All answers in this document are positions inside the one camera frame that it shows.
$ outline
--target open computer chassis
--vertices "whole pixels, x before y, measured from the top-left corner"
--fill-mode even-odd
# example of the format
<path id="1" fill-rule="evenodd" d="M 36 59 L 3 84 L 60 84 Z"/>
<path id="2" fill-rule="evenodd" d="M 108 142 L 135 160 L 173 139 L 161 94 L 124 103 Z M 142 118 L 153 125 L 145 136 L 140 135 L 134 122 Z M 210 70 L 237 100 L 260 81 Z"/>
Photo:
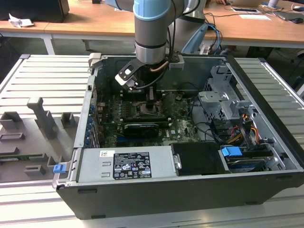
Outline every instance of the open computer chassis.
<path id="1" fill-rule="evenodd" d="M 180 56 L 151 111 L 114 80 L 132 58 L 91 59 L 72 160 L 53 181 L 78 218 L 261 204 L 304 183 L 304 151 L 266 99 L 303 104 L 264 61 Z"/>

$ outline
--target robotic arm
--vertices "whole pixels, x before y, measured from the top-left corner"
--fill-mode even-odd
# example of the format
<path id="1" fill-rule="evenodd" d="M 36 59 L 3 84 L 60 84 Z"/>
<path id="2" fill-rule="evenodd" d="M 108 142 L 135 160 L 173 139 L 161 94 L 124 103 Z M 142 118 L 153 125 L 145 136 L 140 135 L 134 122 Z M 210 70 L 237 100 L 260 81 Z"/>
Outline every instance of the robotic arm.
<path id="1" fill-rule="evenodd" d="M 139 89 L 136 77 L 148 85 L 160 76 L 160 70 L 156 69 L 168 64 L 165 60 L 167 28 L 181 16 L 188 0 L 106 0 L 106 3 L 135 14 L 136 59 L 119 71 L 116 81 L 131 90 Z"/>

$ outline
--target blue latch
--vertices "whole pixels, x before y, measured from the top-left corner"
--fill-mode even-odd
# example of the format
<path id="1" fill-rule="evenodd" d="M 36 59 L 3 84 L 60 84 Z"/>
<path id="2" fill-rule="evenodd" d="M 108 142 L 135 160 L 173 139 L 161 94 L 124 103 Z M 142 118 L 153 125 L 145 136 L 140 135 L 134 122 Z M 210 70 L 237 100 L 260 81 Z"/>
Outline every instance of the blue latch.
<path id="1" fill-rule="evenodd" d="M 66 173 L 66 164 L 55 165 L 53 168 L 53 173 Z"/>
<path id="2" fill-rule="evenodd" d="M 222 149 L 224 157 L 226 156 L 242 156 L 242 151 L 238 146 L 226 146 Z"/>

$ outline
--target gray floor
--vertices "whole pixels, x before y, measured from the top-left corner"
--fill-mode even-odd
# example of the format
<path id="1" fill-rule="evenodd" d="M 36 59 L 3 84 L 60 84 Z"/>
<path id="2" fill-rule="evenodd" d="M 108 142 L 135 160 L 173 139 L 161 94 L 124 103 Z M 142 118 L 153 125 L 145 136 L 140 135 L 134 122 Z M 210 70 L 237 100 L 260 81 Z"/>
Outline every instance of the gray floor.
<path id="1" fill-rule="evenodd" d="M 19 53 L 23 54 L 47 54 L 44 42 L 39 38 L 10 38 L 9 43 Z M 102 52 L 105 54 L 128 54 L 134 52 L 134 43 L 125 41 L 90 41 L 92 51 L 86 51 L 81 40 L 56 39 L 55 52 L 58 55 L 89 55 L 91 52 Z M 237 47 L 231 54 L 235 57 L 245 57 L 248 47 Z M 296 53 L 299 49 L 281 48 L 278 52 L 272 51 L 267 59 L 268 63 L 287 82 L 292 82 L 297 76 L 304 72 L 304 61 L 300 64 L 290 79 L 294 67 L 299 62 Z M 18 55 L 8 43 L 0 47 L 0 78 L 5 77 L 13 64 L 17 61 Z"/>

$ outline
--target slotted metal worktable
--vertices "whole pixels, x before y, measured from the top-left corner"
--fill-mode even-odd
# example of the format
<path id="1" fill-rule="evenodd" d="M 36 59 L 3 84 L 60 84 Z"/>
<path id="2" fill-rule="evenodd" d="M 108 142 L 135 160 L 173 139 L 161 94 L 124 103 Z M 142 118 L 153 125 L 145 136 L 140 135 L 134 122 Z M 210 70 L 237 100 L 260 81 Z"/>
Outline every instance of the slotted metal worktable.
<path id="1" fill-rule="evenodd" d="M 31 96 L 43 97 L 45 109 L 53 116 L 60 116 L 65 110 L 80 115 L 89 76 L 87 61 L 88 56 L 32 55 L 20 59 L 0 85 L 0 115 L 12 110 L 21 112 L 21 117 L 33 117 L 26 107 Z M 237 62 L 303 146 L 303 101 L 267 63 L 243 58 Z M 52 188 L 51 180 L 22 185 L 9 183 L 0 188 L 0 225 L 4 224 L 8 228 L 303 227 L 304 186 L 284 190 L 262 205 L 78 220 Z"/>
<path id="2" fill-rule="evenodd" d="M 296 92 L 270 67 L 258 59 L 237 58 L 237 62 L 276 112 L 290 133 L 304 148 L 304 102 Z M 242 96 L 249 99 L 241 86 Z"/>

